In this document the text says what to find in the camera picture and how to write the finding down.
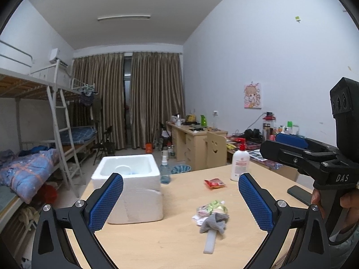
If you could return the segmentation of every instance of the brown curtain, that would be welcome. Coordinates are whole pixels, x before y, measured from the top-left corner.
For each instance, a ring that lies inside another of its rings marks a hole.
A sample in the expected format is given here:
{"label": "brown curtain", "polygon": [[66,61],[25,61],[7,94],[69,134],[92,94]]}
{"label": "brown curtain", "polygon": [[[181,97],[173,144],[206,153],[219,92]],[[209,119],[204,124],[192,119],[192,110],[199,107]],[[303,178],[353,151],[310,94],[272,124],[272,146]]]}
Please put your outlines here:
{"label": "brown curtain", "polygon": [[179,54],[133,53],[130,87],[132,148],[154,141],[159,123],[184,116]]}
{"label": "brown curtain", "polygon": [[[100,139],[104,130],[112,126],[110,137],[116,149],[126,147],[125,106],[123,94],[123,53],[92,55],[74,60],[74,78],[92,85],[102,98],[102,120],[98,133]],[[91,125],[90,111],[82,104],[72,104],[71,117],[74,126]]]}

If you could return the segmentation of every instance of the bed frame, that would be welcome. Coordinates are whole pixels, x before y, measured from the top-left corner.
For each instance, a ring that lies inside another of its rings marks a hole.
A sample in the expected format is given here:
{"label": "bed frame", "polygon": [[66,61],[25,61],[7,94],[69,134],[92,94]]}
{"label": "bed frame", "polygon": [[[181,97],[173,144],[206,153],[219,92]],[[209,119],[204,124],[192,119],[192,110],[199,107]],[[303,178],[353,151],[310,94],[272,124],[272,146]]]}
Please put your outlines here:
{"label": "bed frame", "polygon": [[[6,46],[13,48],[14,50],[21,52],[31,58],[32,56],[8,43],[5,43],[0,40],[0,43],[5,44]],[[31,65],[20,62],[8,56],[6,59],[12,60],[14,62],[23,64],[28,66]],[[41,80],[32,77],[31,75],[38,73],[40,71],[55,68],[54,81],[49,82],[46,80]],[[77,153],[82,151],[86,146],[94,141],[94,139],[87,141],[84,145],[76,146],[74,145],[72,134],[71,134],[71,125],[69,119],[69,111],[67,108],[67,101],[78,100],[81,96],[82,91],[93,91],[94,85],[89,86],[88,84],[82,83],[77,79],[72,78],[71,75],[64,69],[65,73],[69,77],[69,87],[61,86],[57,83],[57,75],[59,72],[59,68],[62,68],[60,64],[60,60],[58,59],[56,63],[43,67],[39,70],[31,72],[29,70],[28,75],[20,74],[14,71],[6,70],[0,68],[0,98],[14,98],[16,102],[16,118],[17,118],[17,132],[18,132],[18,142],[20,149],[23,149],[23,145],[31,144],[35,142],[23,142],[21,139],[21,131],[20,131],[20,112],[19,112],[19,103],[21,99],[36,99],[36,100],[48,100],[50,103],[52,118],[53,118],[53,133],[54,139],[49,141],[36,141],[37,143],[55,143],[56,149],[60,153],[60,161],[55,168],[60,168],[63,176],[63,182],[66,185],[67,189],[71,189],[76,197],[79,197],[78,191],[75,189],[75,185],[73,182],[73,177],[75,174],[80,174],[81,182],[86,184],[84,175],[82,173],[80,163],[77,158]],[[66,128],[59,129],[58,120],[56,116],[56,110],[62,109],[65,112],[66,119]],[[60,133],[63,131],[68,131],[70,136],[71,147],[64,148],[61,142]],[[76,163],[76,169],[74,171],[70,171],[67,165],[67,160],[74,157]]]}

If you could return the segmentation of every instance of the green bottle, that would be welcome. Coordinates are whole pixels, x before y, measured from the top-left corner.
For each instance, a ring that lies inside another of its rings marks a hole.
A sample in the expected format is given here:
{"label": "green bottle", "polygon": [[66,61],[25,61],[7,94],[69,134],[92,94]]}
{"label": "green bottle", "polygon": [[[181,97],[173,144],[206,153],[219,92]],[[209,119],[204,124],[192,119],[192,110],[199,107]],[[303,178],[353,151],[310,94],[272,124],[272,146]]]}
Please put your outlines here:
{"label": "green bottle", "polygon": [[206,127],[207,126],[207,121],[206,121],[206,118],[204,115],[201,115],[201,125],[203,127]]}

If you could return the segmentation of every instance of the ceiling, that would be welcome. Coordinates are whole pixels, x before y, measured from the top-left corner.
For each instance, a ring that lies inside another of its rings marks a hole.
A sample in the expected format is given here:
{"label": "ceiling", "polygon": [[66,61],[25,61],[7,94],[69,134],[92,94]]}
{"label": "ceiling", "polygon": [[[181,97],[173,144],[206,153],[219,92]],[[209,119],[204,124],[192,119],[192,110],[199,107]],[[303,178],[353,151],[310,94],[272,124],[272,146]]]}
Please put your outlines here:
{"label": "ceiling", "polygon": [[[30,0],[74,48],[111,44],[182,45],[221,0]],[[99,16],[151,14],[150,20]]]}

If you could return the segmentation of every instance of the air conditioner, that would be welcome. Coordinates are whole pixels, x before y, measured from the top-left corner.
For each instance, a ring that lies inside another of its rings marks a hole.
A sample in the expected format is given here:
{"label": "air conditioner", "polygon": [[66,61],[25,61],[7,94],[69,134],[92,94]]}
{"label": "air conditioner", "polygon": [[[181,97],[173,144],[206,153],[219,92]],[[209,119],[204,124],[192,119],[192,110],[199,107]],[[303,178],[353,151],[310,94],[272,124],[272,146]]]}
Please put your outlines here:
{"label": "air conditioner", "polygon": [[58,48],[54,48],[50,54],[50,63],[55,64],[58,59],[60,60],[60,65],[62,67],[67,68],[69,66],[61,59],[60,50]]}

